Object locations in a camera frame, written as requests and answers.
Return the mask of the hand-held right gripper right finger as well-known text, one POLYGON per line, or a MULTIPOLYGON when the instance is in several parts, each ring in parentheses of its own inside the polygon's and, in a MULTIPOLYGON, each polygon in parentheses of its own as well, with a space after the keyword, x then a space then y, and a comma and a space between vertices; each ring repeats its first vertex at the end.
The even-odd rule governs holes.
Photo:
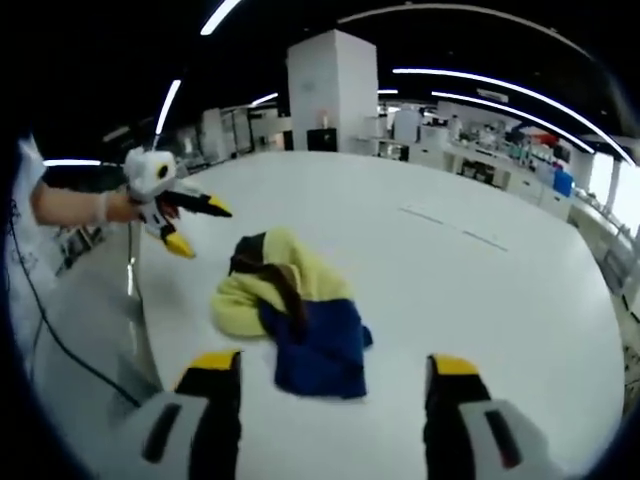
POLYGON ((429 479, 561 479, 543 432, 514 404, 491 396, 477 367, 427 358, 423 444, 429 479))

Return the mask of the person's left hand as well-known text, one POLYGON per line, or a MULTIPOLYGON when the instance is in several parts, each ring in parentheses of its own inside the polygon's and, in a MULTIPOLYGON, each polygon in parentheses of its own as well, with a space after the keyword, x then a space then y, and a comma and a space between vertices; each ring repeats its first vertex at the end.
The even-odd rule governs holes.
POLYGON ((129 223, 139 219, 137 205, 119 191, 107 191, 96 196, 94 221, 104 223, 129 223))

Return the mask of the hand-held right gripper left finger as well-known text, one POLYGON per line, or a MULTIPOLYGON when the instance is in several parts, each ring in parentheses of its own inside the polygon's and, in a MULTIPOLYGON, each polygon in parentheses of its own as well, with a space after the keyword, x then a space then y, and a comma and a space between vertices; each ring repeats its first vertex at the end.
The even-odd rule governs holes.
POLYGON ((129 414, 110 438, 99 479, 233 479, 242 433, 241 352, 197 357, 177 386, 129 414))

